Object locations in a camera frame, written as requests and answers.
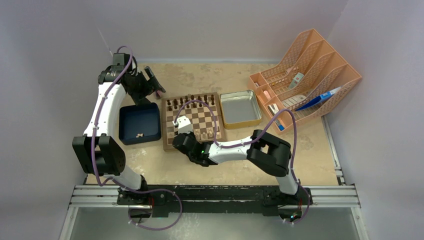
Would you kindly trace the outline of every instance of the chessboard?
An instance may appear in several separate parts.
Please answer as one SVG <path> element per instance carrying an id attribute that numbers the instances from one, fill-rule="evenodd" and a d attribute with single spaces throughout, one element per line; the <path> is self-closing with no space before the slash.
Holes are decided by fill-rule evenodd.
<path id="1" fill-rule="evenodd" d="M 172 142 L 174 137 L 178 134 L 178 128 L 174 127 L 173 120 L 175 120 L 183 104 L 194 99 L 205 102 L 212 109 L 216 120 L 216 140 L 220 142 L 225 142 L 227 140 L 219 104 L 219 95 L 217 92 L 165 97 L 162 98 L 161 104 L 163 150 L 176 150 L 172 146 Z M 186 116 L 190 119 L 193 125 L 193 133 L 199 142 L 212 141 L 214 139 L 214 120 L 212 119 L 211 112 L 206 106 L 200 105 L 198 102 L 194 104 L 190 103 L 181 111 L 179 116 Z"/>

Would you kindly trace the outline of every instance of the blue tray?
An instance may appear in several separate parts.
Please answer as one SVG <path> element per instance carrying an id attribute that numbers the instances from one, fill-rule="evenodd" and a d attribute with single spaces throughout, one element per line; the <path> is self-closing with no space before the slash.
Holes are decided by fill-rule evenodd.
<path id="1" fill-rule="evenodd" d="M 125 145 L 161 139 L 161 117 L 154 102 L 141 106 L 124 106 L 119 110 L 119 139 Z"/>

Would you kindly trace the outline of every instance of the metal tin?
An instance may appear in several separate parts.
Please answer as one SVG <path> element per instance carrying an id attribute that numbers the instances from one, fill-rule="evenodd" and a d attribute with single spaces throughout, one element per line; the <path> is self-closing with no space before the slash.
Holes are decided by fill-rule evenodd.
<path id="1" fill-rule="evenodd" d="M 220 94 L 219 103 L 226 129 L 256 126 L 262 120 L 261 110 L 252 90 Z"/>

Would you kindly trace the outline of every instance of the wall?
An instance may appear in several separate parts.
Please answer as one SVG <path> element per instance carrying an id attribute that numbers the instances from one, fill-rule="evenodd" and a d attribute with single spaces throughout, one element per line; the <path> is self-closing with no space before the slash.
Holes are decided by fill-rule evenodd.
<path id="1" fill-rule="evenodd" d="M 423 239 L 424 2 L 349 0 L 328 41 L 363 76 L 328 120 L 370 239 Z"/>
<path id="2" fill-rule="evenodd" d="M 86 0 L 112 50 L 144 62 L 279 62 L 299 32 L 327 37 L 348 0 Z"/>
<path id="3" fill-rule="evenodd" d="M 79 0 L 0 7 L 2 240 L 58 239 L 84 180 L 72 138 L 86 128 L 111 60 L 88 16 Z"/>

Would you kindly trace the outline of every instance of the beige tabletop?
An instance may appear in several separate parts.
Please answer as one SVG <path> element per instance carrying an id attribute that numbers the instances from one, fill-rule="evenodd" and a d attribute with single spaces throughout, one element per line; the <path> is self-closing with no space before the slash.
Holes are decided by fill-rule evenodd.
<path id="1" fill-rule="evenodd" d="M 164 96 L 174 97 L 187 94 L 208 92 L 230 93 L 247 89 L 249 75 L 269 69 L 273 64 L 140 64 L 150 66 L 159 82 L 166 89 Z M 161 109 L 161 100 L 152 95 L 148 97 Z M 133 105 L 130 96 L 126 96 L 122 107 Z M 263 129 L 268 120 L 254 127 L 225 130 L 228 141 L 250 136 L 254 129 Z M 125 152 L 126 164 L 136 173 L 142 174 L 148 184 L 165 185 L 277 185 L 275 177 L 264 173 L 248 160 L 230 161 L 219 165 L 202 167 L 189 161 L 179 151 L 163 150 L 162 140 L 123 145 L 118 139 L 118 122 L 115 128 L 115 140 Z M 276 135 L 270 128 L 269 133 Z M 334 170 L 333 156 L 320 118 L 298 127 L 297 150 L 294 159 L 294 171 L 302 185 L 334 186 L 338 185 Z M 293 146 L 293 130 L 278 135 Z M 87 184 L 96 180 L 89 174 Z"/>

